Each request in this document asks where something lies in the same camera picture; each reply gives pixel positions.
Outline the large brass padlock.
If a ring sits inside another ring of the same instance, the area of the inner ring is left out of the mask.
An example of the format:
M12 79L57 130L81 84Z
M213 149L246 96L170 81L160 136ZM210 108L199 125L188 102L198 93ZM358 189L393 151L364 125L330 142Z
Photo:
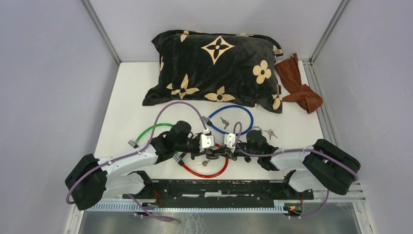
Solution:
M253 127L251 128L251 130L257 130L257 131L260 131L260 132L263 131L262 128L259 127L259 126L253 126Z

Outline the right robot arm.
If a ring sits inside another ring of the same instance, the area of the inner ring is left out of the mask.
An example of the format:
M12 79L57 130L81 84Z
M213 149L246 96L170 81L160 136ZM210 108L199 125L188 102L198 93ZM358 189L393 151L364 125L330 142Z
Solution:
M345 195L351 184L358 180L361 168L356 158L326 139L318 139L302 148L283 149L271 145L260 130L249 131L245 142L234 133L226 134L218 151L232 160L255 157L267 171L289 170L287 182L281 186L282 195L288 199L310 189L326 189Z

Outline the green cable lock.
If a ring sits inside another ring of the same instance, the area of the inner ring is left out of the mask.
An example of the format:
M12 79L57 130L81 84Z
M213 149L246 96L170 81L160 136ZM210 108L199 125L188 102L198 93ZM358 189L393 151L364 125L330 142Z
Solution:
M160 159L161 157L171 158L176 155L176 152L168 150L164 142L162 141L161 137L166 134L163 132L159 135L159 137L153 137L154 135L154 128L156 127L172 127L173 125L170 123L158 123L153 126L150 126L146 130L144 130L135 141L130 140L129 144L133 147L133 150L127 154L127 156L134 156L134 155L143 155L143 154L150 154L150 155L157 155ZM150 138L146 145L139 148L138 143L139 141L146 135L149 134Z

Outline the black padlock key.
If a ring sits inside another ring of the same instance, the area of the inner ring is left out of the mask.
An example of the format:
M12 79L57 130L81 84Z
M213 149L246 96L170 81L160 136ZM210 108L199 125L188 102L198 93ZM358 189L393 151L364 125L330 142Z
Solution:
M249 162L251 161L251 158L248 157L248 156L245 156L245 157L244 157L244 160L245 160L245 162L249 163Z

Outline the red cable lock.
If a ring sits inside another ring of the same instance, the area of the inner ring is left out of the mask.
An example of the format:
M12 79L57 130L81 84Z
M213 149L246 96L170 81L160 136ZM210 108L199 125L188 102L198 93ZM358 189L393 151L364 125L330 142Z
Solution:
M199 177L199 178L215 178L220 175L222 175L229 164L229 159L223 157L223 159L218 159L218 162L213 162L214 160L210 160L208 165L204 167L204 169L199 169L195 166L194 163L189 163L185 159L185 156L187 154L184 154L184 152L179 152L176 151L176 155L173 157L177 161L177 163L183 167L187 172L191 173L192 175Z

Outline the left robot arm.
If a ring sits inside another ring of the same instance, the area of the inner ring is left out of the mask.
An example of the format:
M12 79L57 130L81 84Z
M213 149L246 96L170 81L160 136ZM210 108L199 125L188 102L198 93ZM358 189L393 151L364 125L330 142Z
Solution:
M146 175L136 173L136 169L167 161L175 157L176 152L204 153L215 145L211 131L193 134L187 122L178 121L169 131L150 138L145 146L132 151L101 158L87 154L65 179L69 190L66 202L82 211L102 199L123 194L148 198L152 195L153 185Z

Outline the blue cable lock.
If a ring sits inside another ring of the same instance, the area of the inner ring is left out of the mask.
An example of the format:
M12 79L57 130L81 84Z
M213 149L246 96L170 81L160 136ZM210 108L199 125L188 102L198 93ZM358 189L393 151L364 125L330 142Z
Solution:
M226 130L224 129L220 117L229 121L229 126ZM230 128L233 127L237 121L243 122L242 136L246 135L254 125L254 117L250 110L240 105L227 105L221 107L209 115L202 116L202 119L207 126L220 134L232 133L233 130Z

